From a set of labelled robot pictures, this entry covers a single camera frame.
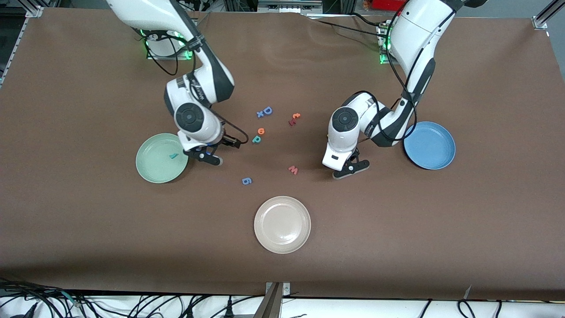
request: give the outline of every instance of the table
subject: table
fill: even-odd
[[[368,141],[370,169],[340,181],[321,164],[334,109],[362,89],[387,105],[401,91],[374,38],[298,14],[212,13],[200,27],[236,81],[214,108],[266,133],[220,148],[221,167],[190,162],[151,184],[135,154],[176,133],[162,100],[173,77],[109,10],[46,8],[29,22],[0,90],[2,276],[126,291],[260,294],[290,281],[301,296],[563,295],[565,85],[528,19],[457,18],[440,41],[419,118],[453,135],[449,167],[422,170],[401,145]],[[312,219],[288,255],[253,232],[277,195]]]

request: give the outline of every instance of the white plate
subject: white plate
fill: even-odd
[[[290,196],[267,200],[255,215],[255,236],[261,245],[277,254],[301,248],[310,235],[310,215],[306,207]]]

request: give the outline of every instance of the plate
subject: plate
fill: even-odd
[[[182,152],[179,137],[159,134],[147,139],[137,151],[137,172],[153,183],[174,180],[186,168],[188,156]]]
[[[255,236],[261,245],[277,254],[301,248],[310,236],[310,215],[306,207],[290,196],[267,200],[255,215]]]
[[[406,154],[418,166],[438,170],[449,166],[455,158],[455,140],[441,125],[419,122],[414,132],[404,140]]]

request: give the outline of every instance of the green bowl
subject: green bowl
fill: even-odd
[[[153,183],[174,180],[186,168],[188,156],[182,152],[179,137],[159,134],[147,139],[137,151],[137,172]]]

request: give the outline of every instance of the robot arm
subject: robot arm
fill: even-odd
[[[212,165],[221,165],[214,155],[219,144],[239,148],[241,142],[225,134],[212,104],[230,98],[232,74],[208,46],[186,11],[175,0],[107,0],[126,25],[143,30],[176,31],[184,36],[202,67],[167,83],[164,100],[173,116],[185,154]]]
[[[336,170],[334,178],[340,179],[368,168],[368,161],[353,162],[357,160],[360,132],[379,147],[391,147],[403,139],[412,113],[434,72],[436,45],[462,6],[460,0],[407,2],[390,31],[389,51],[408,78],[399,104],[392,111],[369,92],[358,92],[333,113],[322,163]]]

